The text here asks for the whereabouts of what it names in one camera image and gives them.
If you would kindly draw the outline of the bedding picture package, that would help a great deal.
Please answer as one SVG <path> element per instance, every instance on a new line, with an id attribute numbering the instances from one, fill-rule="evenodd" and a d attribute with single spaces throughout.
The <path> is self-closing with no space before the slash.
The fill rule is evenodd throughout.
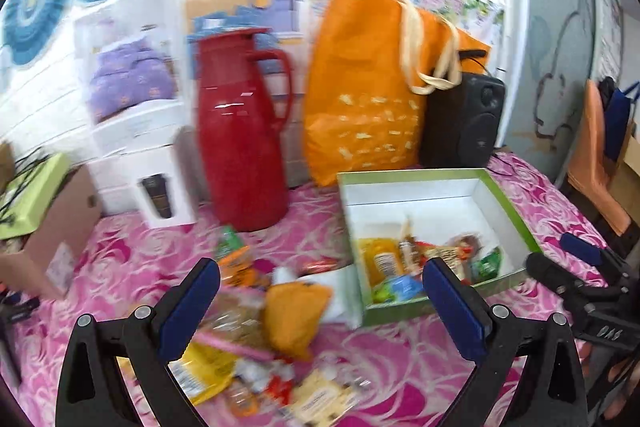
<path id="1" fill-rule="evenodd" d="M 179 0 L 112 0 L 74 20 L 75 57 L 99 154 L 188 123 Z"/>

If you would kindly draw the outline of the orange tote bag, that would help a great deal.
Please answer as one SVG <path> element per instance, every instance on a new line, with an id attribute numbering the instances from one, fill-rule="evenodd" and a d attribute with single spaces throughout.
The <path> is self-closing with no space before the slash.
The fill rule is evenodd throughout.
<path id="1" fill-rule="evenodd" d="M 463 51 L 480 50 L 477 62 Z M 480 72 L 490 47 L 410 0 L 329 0 L 304 96 L 303 149 L 311 179 L 407 168 L 418 160 L 425 104 Z"/>

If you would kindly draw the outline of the orange cookie packet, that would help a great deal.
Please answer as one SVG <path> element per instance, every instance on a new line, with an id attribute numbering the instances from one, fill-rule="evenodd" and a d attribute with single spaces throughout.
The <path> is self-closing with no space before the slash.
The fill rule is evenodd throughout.
<path id="1" fill-rule="evenodd" d="M 258 279 L 250 247 L 243 246 L 218 261 L 224 286 L 253 287 Z"/>

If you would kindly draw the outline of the green white open box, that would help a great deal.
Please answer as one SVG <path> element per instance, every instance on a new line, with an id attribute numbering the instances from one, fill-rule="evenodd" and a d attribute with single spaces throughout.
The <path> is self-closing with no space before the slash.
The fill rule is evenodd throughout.
<path id="1" fill-rule="evenodd" d="M 523 283 L 527 256 L 541 251 L 518 210 L 485 169 L 342 172 L 337 183 L 364 327 L 415 319 L 432 314 L 434 308 L 424 295 L 404 303 L 375 303 L 359 248 L 363 239 L 397 239 L 405 221 L 411 222 L 417 239 L 436 246 L 476 234 L 482 255 L 494 248 L 502 254 L 499 274 L 475 286 L 484 297 Z"/>

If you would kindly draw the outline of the black speaker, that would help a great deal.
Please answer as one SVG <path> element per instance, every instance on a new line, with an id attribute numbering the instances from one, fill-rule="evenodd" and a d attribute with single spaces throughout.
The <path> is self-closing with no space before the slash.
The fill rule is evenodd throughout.
<path id="1" fill-rule="evenodd" d="M 419 147 L 425 168 L 484 168 L 494 151 L 506 86 L 464 72 L 459 86 L 427 97 Z"/>

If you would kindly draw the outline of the beige cracker packet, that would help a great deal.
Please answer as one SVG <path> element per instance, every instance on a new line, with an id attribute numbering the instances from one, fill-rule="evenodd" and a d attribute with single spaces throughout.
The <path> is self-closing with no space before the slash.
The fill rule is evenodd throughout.
<path id="1" fill-rule="evenodd" d="M 335 426 L 358 401 L 354 385 L 314 369 L 292 390 L 288 417 L 294 426 Z"/>

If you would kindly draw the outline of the white cup product box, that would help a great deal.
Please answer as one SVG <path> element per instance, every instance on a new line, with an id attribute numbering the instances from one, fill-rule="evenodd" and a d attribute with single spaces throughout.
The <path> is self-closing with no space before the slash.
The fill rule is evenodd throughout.
<path id="1" fill-rule="evenodd" d="M 107 216 L 136 210 L 151 229 L 198 221 L 198 199 L 173 145 L 130 150 L 87 166 Z"/>

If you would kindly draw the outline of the pink edged noodle snack packet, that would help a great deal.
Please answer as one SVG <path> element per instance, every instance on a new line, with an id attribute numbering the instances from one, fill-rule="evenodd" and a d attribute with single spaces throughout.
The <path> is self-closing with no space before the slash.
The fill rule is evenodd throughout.
<path id="1" fill-rule="evenodd" d="M 264 333 L 265 293 L 224 286 L 214 298 L 193 340 L 259 362 L 276 358 Z"/>

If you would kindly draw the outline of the red thermos jug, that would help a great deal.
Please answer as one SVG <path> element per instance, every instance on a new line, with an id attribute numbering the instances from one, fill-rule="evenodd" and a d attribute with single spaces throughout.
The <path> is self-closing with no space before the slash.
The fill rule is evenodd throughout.
<path id="1" fill-rule="evenodd" d="M 293 108 L 288 54 L 258 49 L 265 27 L 222 32 L 198 42 L 198 147 L 218 220 L 238 232 L 272 227 L 288 212 L 281 132 Z M 288 82 L 278 117 L 260 64 L 277 61 Z"/>

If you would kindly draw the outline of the lime green box lid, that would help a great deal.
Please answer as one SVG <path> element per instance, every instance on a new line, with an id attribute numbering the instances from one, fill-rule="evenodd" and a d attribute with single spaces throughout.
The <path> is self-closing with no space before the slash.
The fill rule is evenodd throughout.
<path id="1" fill-rule="evenodd" d="M 34 155 L 18 170 L 1 196 L 1 238 L 35 232 L 70 170 L 64 153 Z"/>

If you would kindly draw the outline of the small green candy packet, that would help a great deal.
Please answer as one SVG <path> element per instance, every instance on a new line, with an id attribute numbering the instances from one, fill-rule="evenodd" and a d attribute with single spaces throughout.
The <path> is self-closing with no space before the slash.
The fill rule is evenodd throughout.
<path id="1" fill-rule="evenodd" d="M 214 250 L 214 259 L 219 261 L 232 255 L 245 246 L 241 237 L 236 234 L 231 225 L 223 225 L 220 228 L 217 243 Z"/>

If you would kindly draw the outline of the pink floral tablecloth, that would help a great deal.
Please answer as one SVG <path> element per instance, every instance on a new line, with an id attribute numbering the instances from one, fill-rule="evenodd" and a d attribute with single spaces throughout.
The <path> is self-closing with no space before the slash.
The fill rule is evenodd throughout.
<path id="1" fill-rule="evenodd" d="M 502 154 L 492 174 L 544 252 L 563 260 L 560 236 L 574 233 L 599 242 L 593 225 L 551 182 L 524 160 Z M 275 227 L 246 236 L 250 250 L 277 265 L 299 265 L 347 251 L 336 193 L 306 186 L 295 190 L 288 215 Z M 195 225 L 149 229 L 137 213 L 109 217 L 94 229 L 65 299 L 43 303 L 17 327 L 22 383 L 16 397 L 37 426 L 54 422 L 55 392 L 68 336 L 79 315 L 126 317 L 155 303 L 179 283 L 216 243 L 212 213 Z M 470 373 L 435 317 L 351 331 L 326 320 L 337 295 L 308 291 L 288 327 L 311 333 L 312 354 L 370 379 L 372 392 L 346 417 L 349 426 L 433 426 Z"/>

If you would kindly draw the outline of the white snack packet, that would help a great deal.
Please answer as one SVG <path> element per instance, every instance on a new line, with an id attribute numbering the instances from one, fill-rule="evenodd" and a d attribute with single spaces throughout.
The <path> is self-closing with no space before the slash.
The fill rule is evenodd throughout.
<path id="1" fill-rule="evenodd" d="M 293 282 L 331 289 L 332 297 L 322 314 L 321 324 L 344 324 L 349 329 L 359 329 L 362 325 L 363 309 L 355 265 L 310 275 L 297 275 L 285 267 L 273 270 L 273 285 Z"/>

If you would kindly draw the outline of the yellow snack packet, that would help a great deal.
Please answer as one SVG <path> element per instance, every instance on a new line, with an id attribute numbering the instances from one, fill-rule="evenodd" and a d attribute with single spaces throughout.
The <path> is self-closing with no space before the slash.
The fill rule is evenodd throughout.
<path id="1" fill-rule="evenodd" d="M 190 402 L 200 405 L 229 387 L 236 361 L 232 353 L 192 341 L 168 369 Z"/>

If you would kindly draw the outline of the brown cardboard box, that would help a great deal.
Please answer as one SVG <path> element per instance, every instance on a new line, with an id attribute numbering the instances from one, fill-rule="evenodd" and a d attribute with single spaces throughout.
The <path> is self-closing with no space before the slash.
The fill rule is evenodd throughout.
<path id="1" fill-rule="evenodd" d="M 49 300 L 66 297 L 77 262 L 102 216 L 89 168 L 70 172 L 24 247 L 1 255 L 1 282 L 11 291 Z"/>

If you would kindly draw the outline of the orange hanging cloth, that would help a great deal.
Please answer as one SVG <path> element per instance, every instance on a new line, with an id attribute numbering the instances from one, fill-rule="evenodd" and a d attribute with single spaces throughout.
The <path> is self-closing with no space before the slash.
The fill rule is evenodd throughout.
<path id="1" fill-rule="evenodd" d="M 604 109 L 597 83 L 588 79 L 585 85 L 582 121 L 574 152 L 567 168 L 571 187 L 585 196 L 598 210 L 617 236 L 622 236 L 631 219 L 626 210 L 608 191 L 610 176 L 604 161 Z"/>

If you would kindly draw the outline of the orange snack packet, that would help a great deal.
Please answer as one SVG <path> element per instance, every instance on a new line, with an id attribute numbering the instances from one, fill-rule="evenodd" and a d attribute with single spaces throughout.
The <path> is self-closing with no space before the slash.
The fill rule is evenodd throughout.
<path id="1" fill-rule="evenodd" d="M 300 282 L 271 286 L 266 292 L 262 326 L 274 351 L 287 359 L 308 362 L 330 288 Z"/>

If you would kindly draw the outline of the blue paper bag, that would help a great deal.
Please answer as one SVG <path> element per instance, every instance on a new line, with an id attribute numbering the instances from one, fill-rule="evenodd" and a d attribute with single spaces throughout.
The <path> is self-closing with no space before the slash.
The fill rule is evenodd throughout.
<path id="1" fill-rule="evenodd" d="M 616 161 L 623 147 L 631 109 L 639 100 L 639 83 L 636 81 L 626 90 L 620 90 L 612 77 L 604 77 L 598 88 L 604 110 L 604 156 Z"/>

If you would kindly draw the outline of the blue green snack packet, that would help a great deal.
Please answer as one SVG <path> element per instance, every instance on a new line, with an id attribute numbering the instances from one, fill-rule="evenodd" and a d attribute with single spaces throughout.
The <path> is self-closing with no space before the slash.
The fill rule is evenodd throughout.
<path id="1" fill-rule="evenodd" d="M 422 284 L 411 275 L 392 277 L 372 289 L 374 303 L 405 303 L 423 296 Z"/>

